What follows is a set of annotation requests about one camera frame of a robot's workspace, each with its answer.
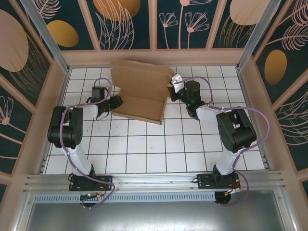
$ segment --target decorative wallpaper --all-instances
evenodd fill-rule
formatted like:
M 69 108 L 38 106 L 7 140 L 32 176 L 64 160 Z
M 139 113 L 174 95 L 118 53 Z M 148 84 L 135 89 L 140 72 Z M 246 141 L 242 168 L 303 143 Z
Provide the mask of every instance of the decorative wallpaper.
M 102 50 L 149 49 L 148 0 L 87 0 Z
M 295 0 L 256 61 L 272 103 L 308 68 L 307 41 L 308 2 Z
M 4 197 L 5 190 L 6 190 L 6 185 L 0 184 L 0 205 L 1 205 L 1 201 Z
M 8 0 L 0 1 L 0 74 L 36 105 L 50 63 Z
M 227 0 L 213 48 L 244 48 L 269 0 Z
M 259 42 L 257 43 L 254 51 L 252 52 L 252 55 L 254 56 L 255 53 L 257 52 L 257 50 L 259 49 L 261 43 L 263 42 L 264 40 L 264 37 L 267 35 L 267 33 L 269 32 L 271 26 L 273 25 L 274 21 L 276 20 L 277 16 L 279 15 L 279 12 L 281 11 L 281 8 L 284 6 L 285 4 L 285 1 L 286 0 L 281 0 L 280 4 L 279 4 L 279 7 L 278 7 L 278 10 L 276 10 L 276 13 L 274 14 L 274 16 L 272 17 L 270 23 L 268 24 L 268 27 L 266 28 L 266 30 L 264 31 L 261 39 L 259 40 Z
M 61 50 L 94 49 L 77 0 L 33 2 Z
M 46 49 L 48 50 L 49 54 L 51 55 L 51 57 L 53 57 L 53 54 L 52 52 L 49 50 L 47 44 L 45 43 L 45 41 L 42 39 L 39 31 L 37 30 L 37 28 L 35 27 L 35 25 L 33 24 L 32 20 L 29 18 L 29 15 L 26 13 L 23 5 L 21 4 L 20 0 L 17 0 L 17 3 L 19 4 L 20 8 L 23 10 L 23 12 L 25 13 L 25 15 L 27 16 L 28 18 L 28 21 L 31 23 L 32 27 L 34 28 L 35 32 L 37 33 L 37 35 L 39 35 L 40 37 L 40 40 L 44 43 L 44 46 L 46 47 Z
M 205 48 L 218 1 L 157 0 L 157 48 Z
M 0 171 L 11 174 L 32 113 L 0 86 Z
M 276 116 L 296 169 L 308 168 L 308 82 L 276 110 Z
M 306 193 L 306 196 L 308 198 L 308 180 L 303 181 L 302 184 L 303 184 L 303 188 L 304 188 L 304 191 Z

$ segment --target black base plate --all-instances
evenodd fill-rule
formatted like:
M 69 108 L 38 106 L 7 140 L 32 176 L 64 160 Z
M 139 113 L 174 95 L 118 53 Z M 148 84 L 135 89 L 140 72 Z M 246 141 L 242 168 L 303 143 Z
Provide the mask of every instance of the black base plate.
M 106 182 L 112 182 L 112 176 L 95 176 L 97 180 Z M 111 186 L 103 184 L 106 191 L 111 191 Z M 70 179 L 69 191 L 71 192 L 82 192 L 82 191 L 101 191 L 101 185 L 94 181 L 91 181 L 82 176 L 72 175 Z
M 241 187 L 240 181 L 239 181 L 239 175 L 236 173 L 228 175 L 228 180 L 224 181 L 224 183 L 221 183 L 220 185 L 216 185 L 213 174 L 198 174 L 197 175 L 198 180 L 198 187 L 199 189 L 231 189 L 234 186 L 232 183 L 230 183 L 230 180 L 234 182 L 239 188 Z

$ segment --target metal sheet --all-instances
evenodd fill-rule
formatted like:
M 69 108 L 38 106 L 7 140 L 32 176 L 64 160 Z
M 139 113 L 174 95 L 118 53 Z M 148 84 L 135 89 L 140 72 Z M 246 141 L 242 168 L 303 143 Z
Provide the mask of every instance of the metal sheet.
M 237 193 L 232 201 L 245 192 Z M 28 231 L 281 231 L 273 192 L 253 191 L 240 206 L 214 202 L 35 204 Z

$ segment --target open cardboard box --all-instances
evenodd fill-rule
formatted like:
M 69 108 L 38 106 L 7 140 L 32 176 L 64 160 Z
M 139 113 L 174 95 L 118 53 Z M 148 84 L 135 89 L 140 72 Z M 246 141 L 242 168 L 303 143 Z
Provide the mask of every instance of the open cardboard box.
M 123 104 L 113 110 L 116 116 L 161 124 L 169 96 L 167 84 L 173 70 L 167 66 L 114 60 L 113 85 L 121 88 Z

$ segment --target grid floor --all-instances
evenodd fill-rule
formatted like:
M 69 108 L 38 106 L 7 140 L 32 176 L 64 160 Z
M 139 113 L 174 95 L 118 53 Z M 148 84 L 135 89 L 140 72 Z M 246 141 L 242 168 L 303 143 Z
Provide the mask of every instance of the grid floor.
M 245 106 L 233 66 L 171 66 L 182 77 L 206 77 L 213 89 L 214 106 Z M 110 68 L 75 68 L 63 105 L 83 103 L 91 96 L 94 80 L 111 79 Z M 203 80 L 202 99 L 210 101 Z M 100 86 L 108 83 L 100 81 Z M 113 87 L 117 95 L 119 88 Z M 217 126 L 189 118 L 185 104 L 168 98 L 162 125 L 103 114 L 98 120 L 84 118 L 81 145 L 98 174 L 211 171 L 219 160 L 222 144 Z M 256 147 L 245 152 L 238 170 L 262 170 L 263 159 Z M 51 146 L 44 174 L 70 174 L 72 169 L 60 149 Z

